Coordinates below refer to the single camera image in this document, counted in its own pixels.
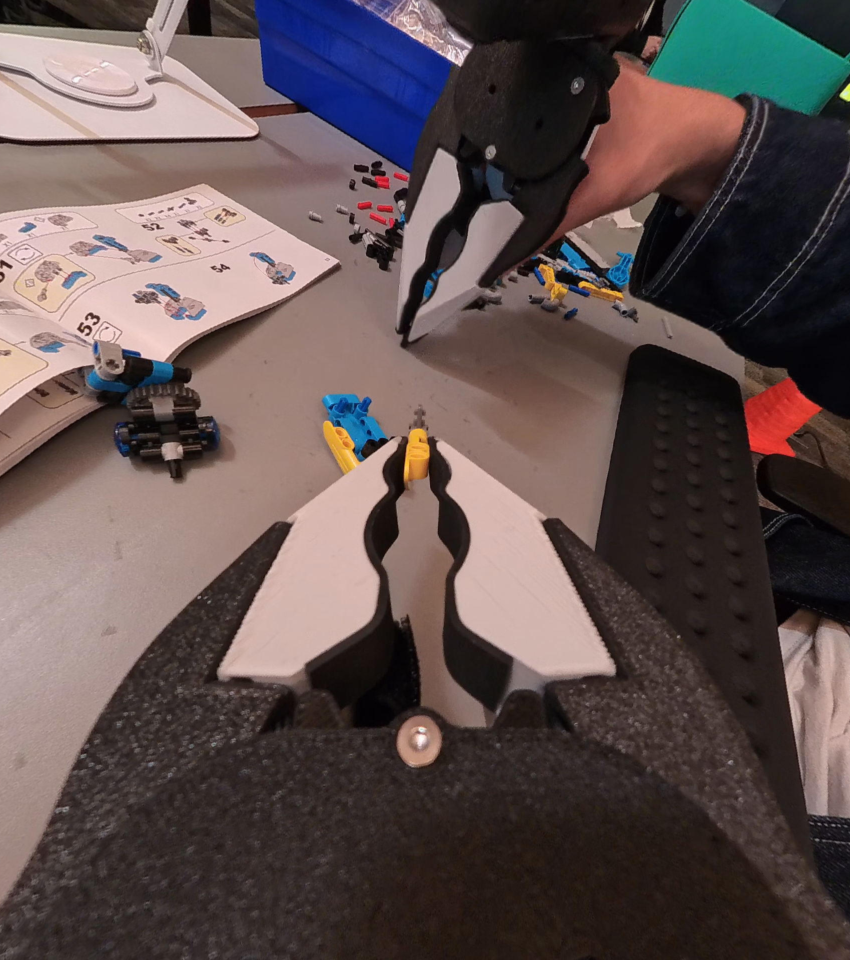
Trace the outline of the pile of small building pieces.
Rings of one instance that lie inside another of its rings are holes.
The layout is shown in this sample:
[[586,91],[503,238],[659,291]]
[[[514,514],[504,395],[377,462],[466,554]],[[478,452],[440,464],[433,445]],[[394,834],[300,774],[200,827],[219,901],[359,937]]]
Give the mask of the pile of small building pieces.
[[[335,204],[335,213],[348,222],[351,244],[385,272],[397,264],[404,246],[408,180],[408,174],[388,171],[381,160],[356,164],[348,181],[349,196],[345,202]],[[634,256],[620,251],[616,257],[616,261],[608,265],[583,239],[567,233],[543,253],[495,280],[473,306],[500,305],[506,283],[530,277],[540,285],[541,293],[528,295],[528,302],[559,312],[564,320],[574,319],[578,314],[578,299],[588,297],[608,304],[623,318],[637,322],[638,310],[624,299]]]

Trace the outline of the grey desk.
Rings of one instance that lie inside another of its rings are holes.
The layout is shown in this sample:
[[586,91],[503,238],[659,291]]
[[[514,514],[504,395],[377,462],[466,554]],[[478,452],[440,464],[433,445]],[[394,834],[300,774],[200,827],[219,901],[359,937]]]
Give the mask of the grey desk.
[[238,142],[0,143],[0,213],[96,206],[209,184],[339,261],[271,311],[193,344],[217,457],[171,481],[114,449],[121,414],[95,412],[0,478],[0,903],[23,869],[98,714],[166,624],[273,522],[340,472],[321,397],[370,396],[400,434],[423,406],[434,436],[548,517],[595,541],[628,354],[664,345],[743,379],[743,361],[681,318],[638,323],[585,302],[563,321],[530,283],[401,348],[397,273],[335,213],[372,150],[262,81],[255,40],[179,36],[172,54],[257,117]]

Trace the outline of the white folding book stand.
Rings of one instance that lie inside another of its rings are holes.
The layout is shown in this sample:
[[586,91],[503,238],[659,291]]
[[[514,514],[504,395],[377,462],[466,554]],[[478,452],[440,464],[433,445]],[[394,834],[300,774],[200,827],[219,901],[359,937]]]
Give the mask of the white folding book stand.
[[253,120],[167,55],[186,6],[158,2],[136,48],[0,31],[0,138],[255,138]]

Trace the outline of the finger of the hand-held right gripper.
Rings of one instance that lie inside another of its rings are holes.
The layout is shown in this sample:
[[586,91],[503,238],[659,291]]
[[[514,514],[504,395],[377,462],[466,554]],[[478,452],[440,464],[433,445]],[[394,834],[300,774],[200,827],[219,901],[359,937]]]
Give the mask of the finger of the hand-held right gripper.
[[503,271],[493,263],[523,221],[523,214],[504,200],[478,208],[469,223],[463,251],[438,277],[431,297],[419,306],[404,344],[422,339],[479,296],[479,289],[488,284],[481,277],[491,270],[494,279]]
[[460,197],[457,161],[437,148],[423,179],[412,178],[420,187],[407,218],[399,275],[397,332],[426,334],[434,330],[470,297],[470,280],[463,263],[446,268],[423,301],[424,287],[438,269],[450,215]]

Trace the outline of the teal plastic case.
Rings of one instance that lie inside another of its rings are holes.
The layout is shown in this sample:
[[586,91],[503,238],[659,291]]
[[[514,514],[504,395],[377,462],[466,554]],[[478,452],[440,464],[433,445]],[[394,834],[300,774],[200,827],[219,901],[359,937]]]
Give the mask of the teal plastic case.
[[814,115],[850,77],[850,52],[842,57],[749,2],[689,1],[647,75]]

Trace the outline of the person's right forearm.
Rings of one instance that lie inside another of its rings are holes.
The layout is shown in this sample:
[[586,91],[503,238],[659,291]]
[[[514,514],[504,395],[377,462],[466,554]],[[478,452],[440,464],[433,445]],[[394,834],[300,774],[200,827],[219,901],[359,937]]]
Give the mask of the person's right forearm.
[[695,218],[647,217],[630,293],[785,368],[850,419],[850,127],[754,95],[731,164]]

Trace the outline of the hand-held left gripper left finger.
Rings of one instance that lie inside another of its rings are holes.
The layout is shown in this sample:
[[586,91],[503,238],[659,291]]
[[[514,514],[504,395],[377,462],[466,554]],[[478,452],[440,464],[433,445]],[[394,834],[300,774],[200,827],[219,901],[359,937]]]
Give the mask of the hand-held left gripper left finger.
[[398,537],[405,443],[392,439],[298,510],[217,670],[341,707],[383,678],[394,644],[383,557]]

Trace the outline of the open instruction booklet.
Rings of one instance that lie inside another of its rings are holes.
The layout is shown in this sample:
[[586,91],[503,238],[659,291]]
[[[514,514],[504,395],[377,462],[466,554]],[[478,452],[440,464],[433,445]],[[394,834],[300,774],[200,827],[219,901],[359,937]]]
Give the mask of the open instruction booklet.
[[172,361],[337,265],[205,184],[1,214],[0,475],[95,410],[95,342]]

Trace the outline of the blue tracked toy assembly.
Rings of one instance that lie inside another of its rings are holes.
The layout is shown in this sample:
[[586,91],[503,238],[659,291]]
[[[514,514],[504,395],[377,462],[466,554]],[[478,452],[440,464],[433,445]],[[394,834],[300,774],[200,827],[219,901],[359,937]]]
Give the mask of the blue tracked toy assembly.
[[189,368],[143,358],[113,342],[96,341],[94,357],[94,366],[84,369],[89,392],[126,411],[114,431],[122,456],[163,461],[180,479],[185,460],[217,450],[218,424],[199,415],[201,398],[189,387]]

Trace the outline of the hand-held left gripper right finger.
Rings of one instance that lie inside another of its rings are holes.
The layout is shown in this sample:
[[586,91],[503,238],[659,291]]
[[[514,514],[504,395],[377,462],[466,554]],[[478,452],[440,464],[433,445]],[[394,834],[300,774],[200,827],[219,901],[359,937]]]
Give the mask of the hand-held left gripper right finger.
[[491,712],[514,690],[613,677],[616,666],[546,530],[546,518],[442,440],[432,442],[438,535],[453,557],[443,649]]

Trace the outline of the person's white shirt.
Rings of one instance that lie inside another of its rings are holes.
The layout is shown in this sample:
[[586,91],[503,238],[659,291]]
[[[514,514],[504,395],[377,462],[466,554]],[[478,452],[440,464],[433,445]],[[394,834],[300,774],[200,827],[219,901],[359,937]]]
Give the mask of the person's white shirt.
[[779,641],[806,808],[850,818],[850,627],[802,609]]

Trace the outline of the black perforated panel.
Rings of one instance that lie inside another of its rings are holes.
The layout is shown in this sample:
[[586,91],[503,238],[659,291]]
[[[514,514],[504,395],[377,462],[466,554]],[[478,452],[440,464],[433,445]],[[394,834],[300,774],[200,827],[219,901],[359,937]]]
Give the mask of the black perforated panel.
[[814,864],[738,382],[630,354],[596,551],[702,660]]

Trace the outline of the yellow building piece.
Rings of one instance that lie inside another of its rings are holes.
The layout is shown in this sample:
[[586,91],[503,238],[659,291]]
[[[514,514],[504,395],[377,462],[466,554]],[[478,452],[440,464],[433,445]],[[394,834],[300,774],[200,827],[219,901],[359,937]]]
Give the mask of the yellow building piece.
[[328,419],[323,424],[323,434],[341,471],[347,474],[354,470],[359,465],[359,458],[356,454],[355,443],[347,429],[335,425]]
[[431,448],[427,429],[423,426],[412,427],[407,436],[404,462],[404,482],[409,488],[415,481],[429,476]]

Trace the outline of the crumpled clear plastic wrappers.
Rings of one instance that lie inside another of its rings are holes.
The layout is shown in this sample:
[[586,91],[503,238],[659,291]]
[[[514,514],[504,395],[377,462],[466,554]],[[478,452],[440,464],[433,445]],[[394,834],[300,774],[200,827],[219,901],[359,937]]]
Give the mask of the crumpled clear plastic wrappers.
[[407,36],[461,66],[472,43],[455,31],[431,1],[357,1]]

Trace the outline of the blue-yellow brick assembly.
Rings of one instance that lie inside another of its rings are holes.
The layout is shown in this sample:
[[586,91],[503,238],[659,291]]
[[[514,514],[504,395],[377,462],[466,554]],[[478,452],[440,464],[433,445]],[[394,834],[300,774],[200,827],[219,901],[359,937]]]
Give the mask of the blue-yellow brick assembly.
[[327,421],[347,429],[360,463],[388,443],[389,437],[369,412],[370,397],[360,399],[353,393],[329,393],[322,398],[322,403]]

